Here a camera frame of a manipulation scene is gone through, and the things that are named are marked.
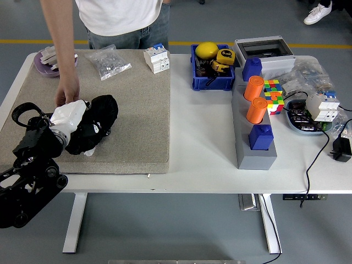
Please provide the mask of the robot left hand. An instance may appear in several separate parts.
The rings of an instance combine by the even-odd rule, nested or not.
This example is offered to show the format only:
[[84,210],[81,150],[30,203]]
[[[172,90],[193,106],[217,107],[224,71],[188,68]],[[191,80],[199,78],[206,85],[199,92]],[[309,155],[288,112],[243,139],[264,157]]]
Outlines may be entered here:
[[106,133],[115,119],[104,98],[98,97],[91,102],[78,100],[55,109],[50,118],[50,129],[64,140],[71,136],[88,138]]

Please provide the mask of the person's right hand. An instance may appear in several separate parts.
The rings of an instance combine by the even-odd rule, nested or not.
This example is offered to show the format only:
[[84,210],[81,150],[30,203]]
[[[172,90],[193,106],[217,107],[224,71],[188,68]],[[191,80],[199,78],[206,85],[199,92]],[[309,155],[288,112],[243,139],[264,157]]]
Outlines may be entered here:
[[57,107],[77,101],[79,99],[80,85],[77,76],[60,76],[59,85],[55,95]]

